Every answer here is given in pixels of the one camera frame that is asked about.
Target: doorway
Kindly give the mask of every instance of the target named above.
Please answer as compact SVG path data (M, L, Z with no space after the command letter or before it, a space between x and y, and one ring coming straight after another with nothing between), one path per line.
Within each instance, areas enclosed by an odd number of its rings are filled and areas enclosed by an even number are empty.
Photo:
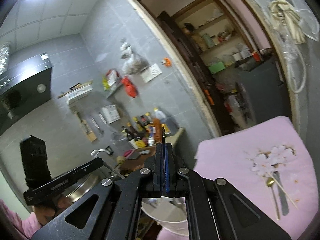
M150 17L146 20L147 25L150 21L155 29L161 29L156 30L158 34L161 33L160 42L167 40L169 43L163 46L166 49L173 48L172 53L178 53L181 60L181 71L185 71L186 78L192 80L196 88L193 91L197 90L200 94L200 97L197 98L198 102L202 100L205 105L202 109L210 113L209 116L206 115L207 120L212 119L215 122L216 130L220 135L248 128L279 115L290 117L294 123L295 113L293 115L291 113L293 102L283 79L282 62L270 37L265 34L252 15L249 15L251 24L248 24L244 21L243 15L238 15L239 12L233 10L230 3L225 0L129 1L144 20ZM204 36L212 40L217 40L217 36L220 36L219 38L223 40L219 40L216 44L213 44L213 41L211 46L201 45L201 42L197 42L194 36L202 39L202 42ZM265 55L260 54L261 62L258 64L260 65L273 56L275 60L271 60L272 70L263 74L261 66L255 70L256 73L252 74L260 78L268 76L262 83L268 88L273 87L270 91L259 87L260 82L257 80L252 83L252 78L247 73L247 76L241 78L245 86L242 89L241 82L239 85L238 80L234 79L238 67L248 61L245 56L241 56L241 61L238 62L232 58L232 54L237 51L235 47L239 44L247 48L250 53L261 49L269 49L269 52L272 52ZM225 82L225 79L229 81L231 79L232 84L226 85L230 82ZM245 92L247 88L251 90L249 95ZM281 107L272 113L274 102Z

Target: white container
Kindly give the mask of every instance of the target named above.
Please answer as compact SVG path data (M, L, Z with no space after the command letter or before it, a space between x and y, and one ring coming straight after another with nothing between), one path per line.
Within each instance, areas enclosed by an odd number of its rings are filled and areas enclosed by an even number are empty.
M115 105L105 106L101 108L101 110L107 119L107 123L112 123L120 119L120 115Z
M180 236L189 236L185 206L183 208L171 204L170 198L166 197L158 199L156 205L143 202L141 207L143 212L165 229Z
M243 59L251 56L251 52L250 52L249 48L243 49L243 50L239 51L239 53L241 54L241 57Z
M240 52L237 52L237 53L233 54L232 56L235 59L235 61L239 61L242 59Z
M71 103L77 101L78 99L85 97L91 91L92 91L91 85L86 85L84 87L72 90L70 93L67 93L65 95L66 103L70 105Z
M173 136L178 132L178 128L176 124L170 119L170 117L167 117L164 112L159 110L157 107L154 109L154 117L158 118L160 120L160 123L162 125L165 125L165 131L166 136Z

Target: faucet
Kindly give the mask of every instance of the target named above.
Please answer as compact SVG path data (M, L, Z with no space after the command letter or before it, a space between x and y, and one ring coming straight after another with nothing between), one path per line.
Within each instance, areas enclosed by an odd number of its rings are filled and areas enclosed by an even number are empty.
M107 150L105 149L99 149L99 150L93 150L91 152L91 157L93 159L98 158L98 154L99 152L105 152L106 154L109 154ZM103 162L103 166L107 167L109 170L113 171L116 175L118 175L121 179L125 179L125 177L119 172L117 171L115 168L113 168L112 166L110 166L109 164Z

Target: label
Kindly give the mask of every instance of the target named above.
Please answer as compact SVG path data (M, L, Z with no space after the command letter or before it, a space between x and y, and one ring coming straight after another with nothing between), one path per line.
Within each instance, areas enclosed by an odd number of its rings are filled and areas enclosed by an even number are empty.
M147 124L146 126L144 126L144 128L147 130L149 134L152 133L152 127L150 124Z
M164 127L165 133L171 133L169 128L167 127L167 125L165 123L161 124L161 127Z
M136 124L137 124L137 130L138 130L139 132L143 132L144 130L143 130L141 124L139 124L139 123L136 123Z
M139 147L135 144L134 139L132 139L131 141L129 141L129 143L131 144L131 146L132 146L134 149L139 149Z
M145 144L144 141L142 141L142 140L135 141L134 143L135 143L135 145L136 145L138 148L144 148L144 147L146 147L146 144Z

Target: plastic bag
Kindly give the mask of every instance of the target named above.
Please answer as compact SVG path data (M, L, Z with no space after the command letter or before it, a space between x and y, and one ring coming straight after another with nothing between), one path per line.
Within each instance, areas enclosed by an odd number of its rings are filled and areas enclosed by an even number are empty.
M305 0L291 0L295 11L301 16L299 25L304 34L315 41L319 41L319 23Z
M148 61L135 53L128 42L124 41L120 51L122 52L121 58L126 60L122 68L124 73L134 75L148 67Z
M121 82L124 85L125 92L128 96L135 98L138 95L136 87L131 83L127 76L124 76Z

